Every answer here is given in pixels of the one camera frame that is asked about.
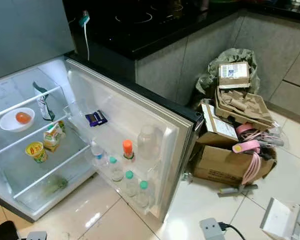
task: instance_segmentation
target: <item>orange bottle cap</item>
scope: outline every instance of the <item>orange bottle cap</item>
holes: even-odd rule
[[[127,155],[132,154],[132,141],[127,139],[124,140],[122,143],[123,146],[123,152]]]

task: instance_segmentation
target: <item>clear plastic container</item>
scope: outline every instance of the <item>clear plastic container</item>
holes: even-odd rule
[[[149,204],[149,191],[148,191],[148,182],[141,181],[139,194],[137,195],[136,201],[141,208],[146,208]]]
[[[138,192],[138,180],[132,171],[125,173],[125,193],[129,197],[133,197]]]
[[[158,156],[156,130],[151,125],[145,125],[137,139],[138,156],[144,160],[153,160]]]
[[[94,140],[91,141],[91,152],[94,155],[95,165],[99,168],[106,168],[108,165],[106,153]]]
[[[114,182],[120,182],[124,177],[123,168],[118,160],[113,156],[109,157],[109,168],[111,179]]]

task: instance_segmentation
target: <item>refrigerator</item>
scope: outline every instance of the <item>refrigerator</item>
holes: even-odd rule
[[[163,221],[203,115],[77,56],[61,0],[0,1],[2,14],[0,121],[19,108],[33,110],[34,117],[19,132],[3,129],[0,122],[0,204],[34,222],[97,172],[135,210]],[[43,118],[43,100],[53,120]],[[90,126],[86,115],[97,110],[107,122]],[[8,128],[10,121],[12,125],[15,115],[8,118]],[[54,152],[45,150],[45,161],[35,161],[27,146],[43,142],[44,132],[59,121],[65,137]],[[138,153],[144,126],[155,132],[150,158]],[[134,160],[124,157],[124,140],[131,140]],[[93,154],[96,145],[105,165]],[[146,206],[140,205],[139,190],[127,194],[125,176],[113,180],[109,158],[117,160],[123,173],[132,171],[137,186],[147,182]]]

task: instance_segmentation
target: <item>black cable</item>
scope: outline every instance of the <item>black cable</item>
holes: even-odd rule
[[[236,228],[235,228],[234,226],[232,226],[231,224],[226,224],[226,223],[224,223],[224,222],[222,222],[222,221],[218,222],[218,224],[219,224],[219,226],[220,226],[220,228],[221,228],[222,231],[225,231],[227,228],[232,228],[233,230],[236,231],[237,234],[240,235],[240,237],[242,238],[242,240],[246,240],[245,237],[241,234],[241,232],[239,232],[239,230],[236,229]]]
[[[239,230],[236,229],[234,226],[232,226],[231,224],[228,224],[227,227],[228,227],[228,228],[232,228],[233,230],[235,230],[236,233],[240,235],[240,237],[242,238],[242,240],[246,240],[245,237],[241,234],[241,232],[239,232]]]

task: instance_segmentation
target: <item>white bowl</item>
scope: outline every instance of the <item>white bowl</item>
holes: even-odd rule
[[[16,119],[16,115],[19,112],[23,112],[30,115],[31,120],[26,124],[21,124]],[[19,107],[3,115],[3,117],[0,119],[0,128],[6,131],[18,133],[30,128],[32,124],[34,124],[34,121],[35,121],[35,111],[33,111],[29,107]]]

